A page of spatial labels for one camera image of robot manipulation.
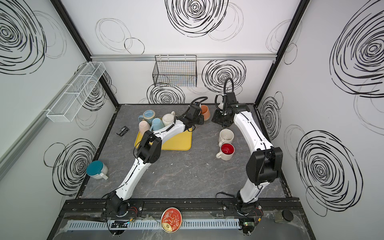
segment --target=black corner post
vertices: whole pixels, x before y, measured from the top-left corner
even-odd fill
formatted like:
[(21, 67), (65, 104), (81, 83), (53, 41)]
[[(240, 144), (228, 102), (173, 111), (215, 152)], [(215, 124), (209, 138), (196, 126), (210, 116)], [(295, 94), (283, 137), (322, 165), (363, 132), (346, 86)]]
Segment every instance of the black corner post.
[[(63, 3), (61, 2), (61, 0), (51, 0), (51, 3), (53, 5), (53, 7), (56, 9), (57, 13), (59, 14), (61, 20), (63, 21), (63, 23), (67, 27), (67, 29), (70, 32), (70, 34), (71, 34), (72, 38), (74, 39), (75, 43), (79, 47), (81, 53), (84, 55), (85, 59), (87, 61), (91, 61), (92, 60), (91, 59), (91, 52), (88, 50), (87, 46), (85, 45), (85, 42), (81, 38), (81, 36), (80, 36), (79, 32), (77, 31), (76, 27), (74, 26), (74, 24), (72, 22), (72, 19), (69, 16), (69, 14), (68, 14), (67, 10), (65, 9), (65, 7), (64, 7)], [(101, 76), (99, 82), (102, 85), (102, 87), (104, 88), (105, 92), (107, 93), (109, 99), (111, 100), (111, 102), (113, 103), (115, 108), (118, 108), (119, 107), (119, 103), (118, 103), (115, 95), (111, 91), (109, 85), (105, 81), (104, 76)]]
[(256, 101), (254, 104), (255, 108), (257, 108), (259, 106), (260, 102), (262, 101), (262, 98), (266, 92), (266, 89), (268, 88), (268, 85), (271, 82), (273, 75), (275, 74), (276, 69), (280, 64), (280, 61), (282, 60), (282, 58), (284, 56), (284, 53), (285, 53), (285, 51), (286, 51), (286, 49), (287, 49), (287, 47), (291, 41), (293, 34), (296, 31), (297, 26), (299, 25), (301, 17), (303, 16), (309, 2), (310, 2), (310, 0), (301, 0), (300, 1), (299, 6), (297, 7), (296, 12), (292, 18), (292, 21), (288, 27), (288, 30), (285, 33), (283, 41), (281, 42), (280, 48), (277, 51), (276, 61), (274, 63), (272, 63), (272, 66), (269, 69), (268, 74), (264, 80), (263, 86), (261, 87), (259, 95), (256, 98)]

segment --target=yellow tray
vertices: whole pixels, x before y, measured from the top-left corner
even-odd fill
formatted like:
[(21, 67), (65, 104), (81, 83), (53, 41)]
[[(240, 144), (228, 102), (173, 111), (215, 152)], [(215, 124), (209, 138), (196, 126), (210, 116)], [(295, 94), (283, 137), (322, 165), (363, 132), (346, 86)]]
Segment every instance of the yellow tray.
[[(143, 135), (139, 132), (136, 137), (135, 146), (141, 141)], [(162, 146), (161, 150), (176, 150), (176, 151), (187, 151), (192, 146), (192, 132), (182, 132), (166, 141)]]

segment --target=black memory card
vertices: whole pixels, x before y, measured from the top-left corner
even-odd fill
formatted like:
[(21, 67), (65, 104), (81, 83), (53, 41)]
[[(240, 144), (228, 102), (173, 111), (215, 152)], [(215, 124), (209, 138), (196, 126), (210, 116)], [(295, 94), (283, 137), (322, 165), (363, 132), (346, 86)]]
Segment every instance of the black memory card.
[(118, 131), (116, 134), (122, 137), (126, 132), (129, 130), (127, 126), (124, 126), (120, 131)]

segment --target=white mesh basket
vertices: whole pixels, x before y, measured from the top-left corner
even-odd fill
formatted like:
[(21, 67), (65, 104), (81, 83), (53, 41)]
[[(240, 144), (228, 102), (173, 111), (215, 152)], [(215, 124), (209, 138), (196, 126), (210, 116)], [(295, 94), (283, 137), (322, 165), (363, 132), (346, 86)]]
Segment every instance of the white mesh basket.
[(88, 62), (48, 111), (53, 122), (71, 122), (105, 71), (102, 62)]

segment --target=black wire basket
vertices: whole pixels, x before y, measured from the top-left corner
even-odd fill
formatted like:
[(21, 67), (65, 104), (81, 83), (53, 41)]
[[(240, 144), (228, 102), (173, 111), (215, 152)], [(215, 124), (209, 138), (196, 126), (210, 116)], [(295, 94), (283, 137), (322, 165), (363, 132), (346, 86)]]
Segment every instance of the black wire basket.
[(172, 84), (178, 87), (196, 87), (196, 55), (156, 55), (152, 78), (155, 86)]

